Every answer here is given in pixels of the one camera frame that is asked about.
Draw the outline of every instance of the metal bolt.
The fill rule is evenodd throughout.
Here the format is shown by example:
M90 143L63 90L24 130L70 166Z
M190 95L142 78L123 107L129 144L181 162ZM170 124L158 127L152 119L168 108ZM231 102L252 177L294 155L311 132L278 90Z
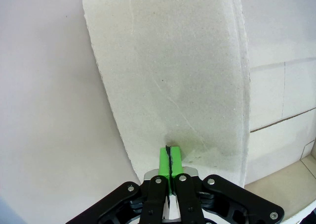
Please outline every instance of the metal bolt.
M131 191L134 191L134 187L133 187L133 186L129 186L129 187L127 188L127 190L130 191L130 192L131 192Z
M213 184L215 184L215 180L213 180L213 179L208 179L207 183L208 183L209 185L213 185Z
M186 181L186 180L187 180L187 177L185 177L185 176L180 176L180 177L179 177L179 180L180 180L180 181Z
M271 212L271 213L270 213L270 218L271 218L272 220L277 219L277 217L278 217L278 214L277 214L276 212Z

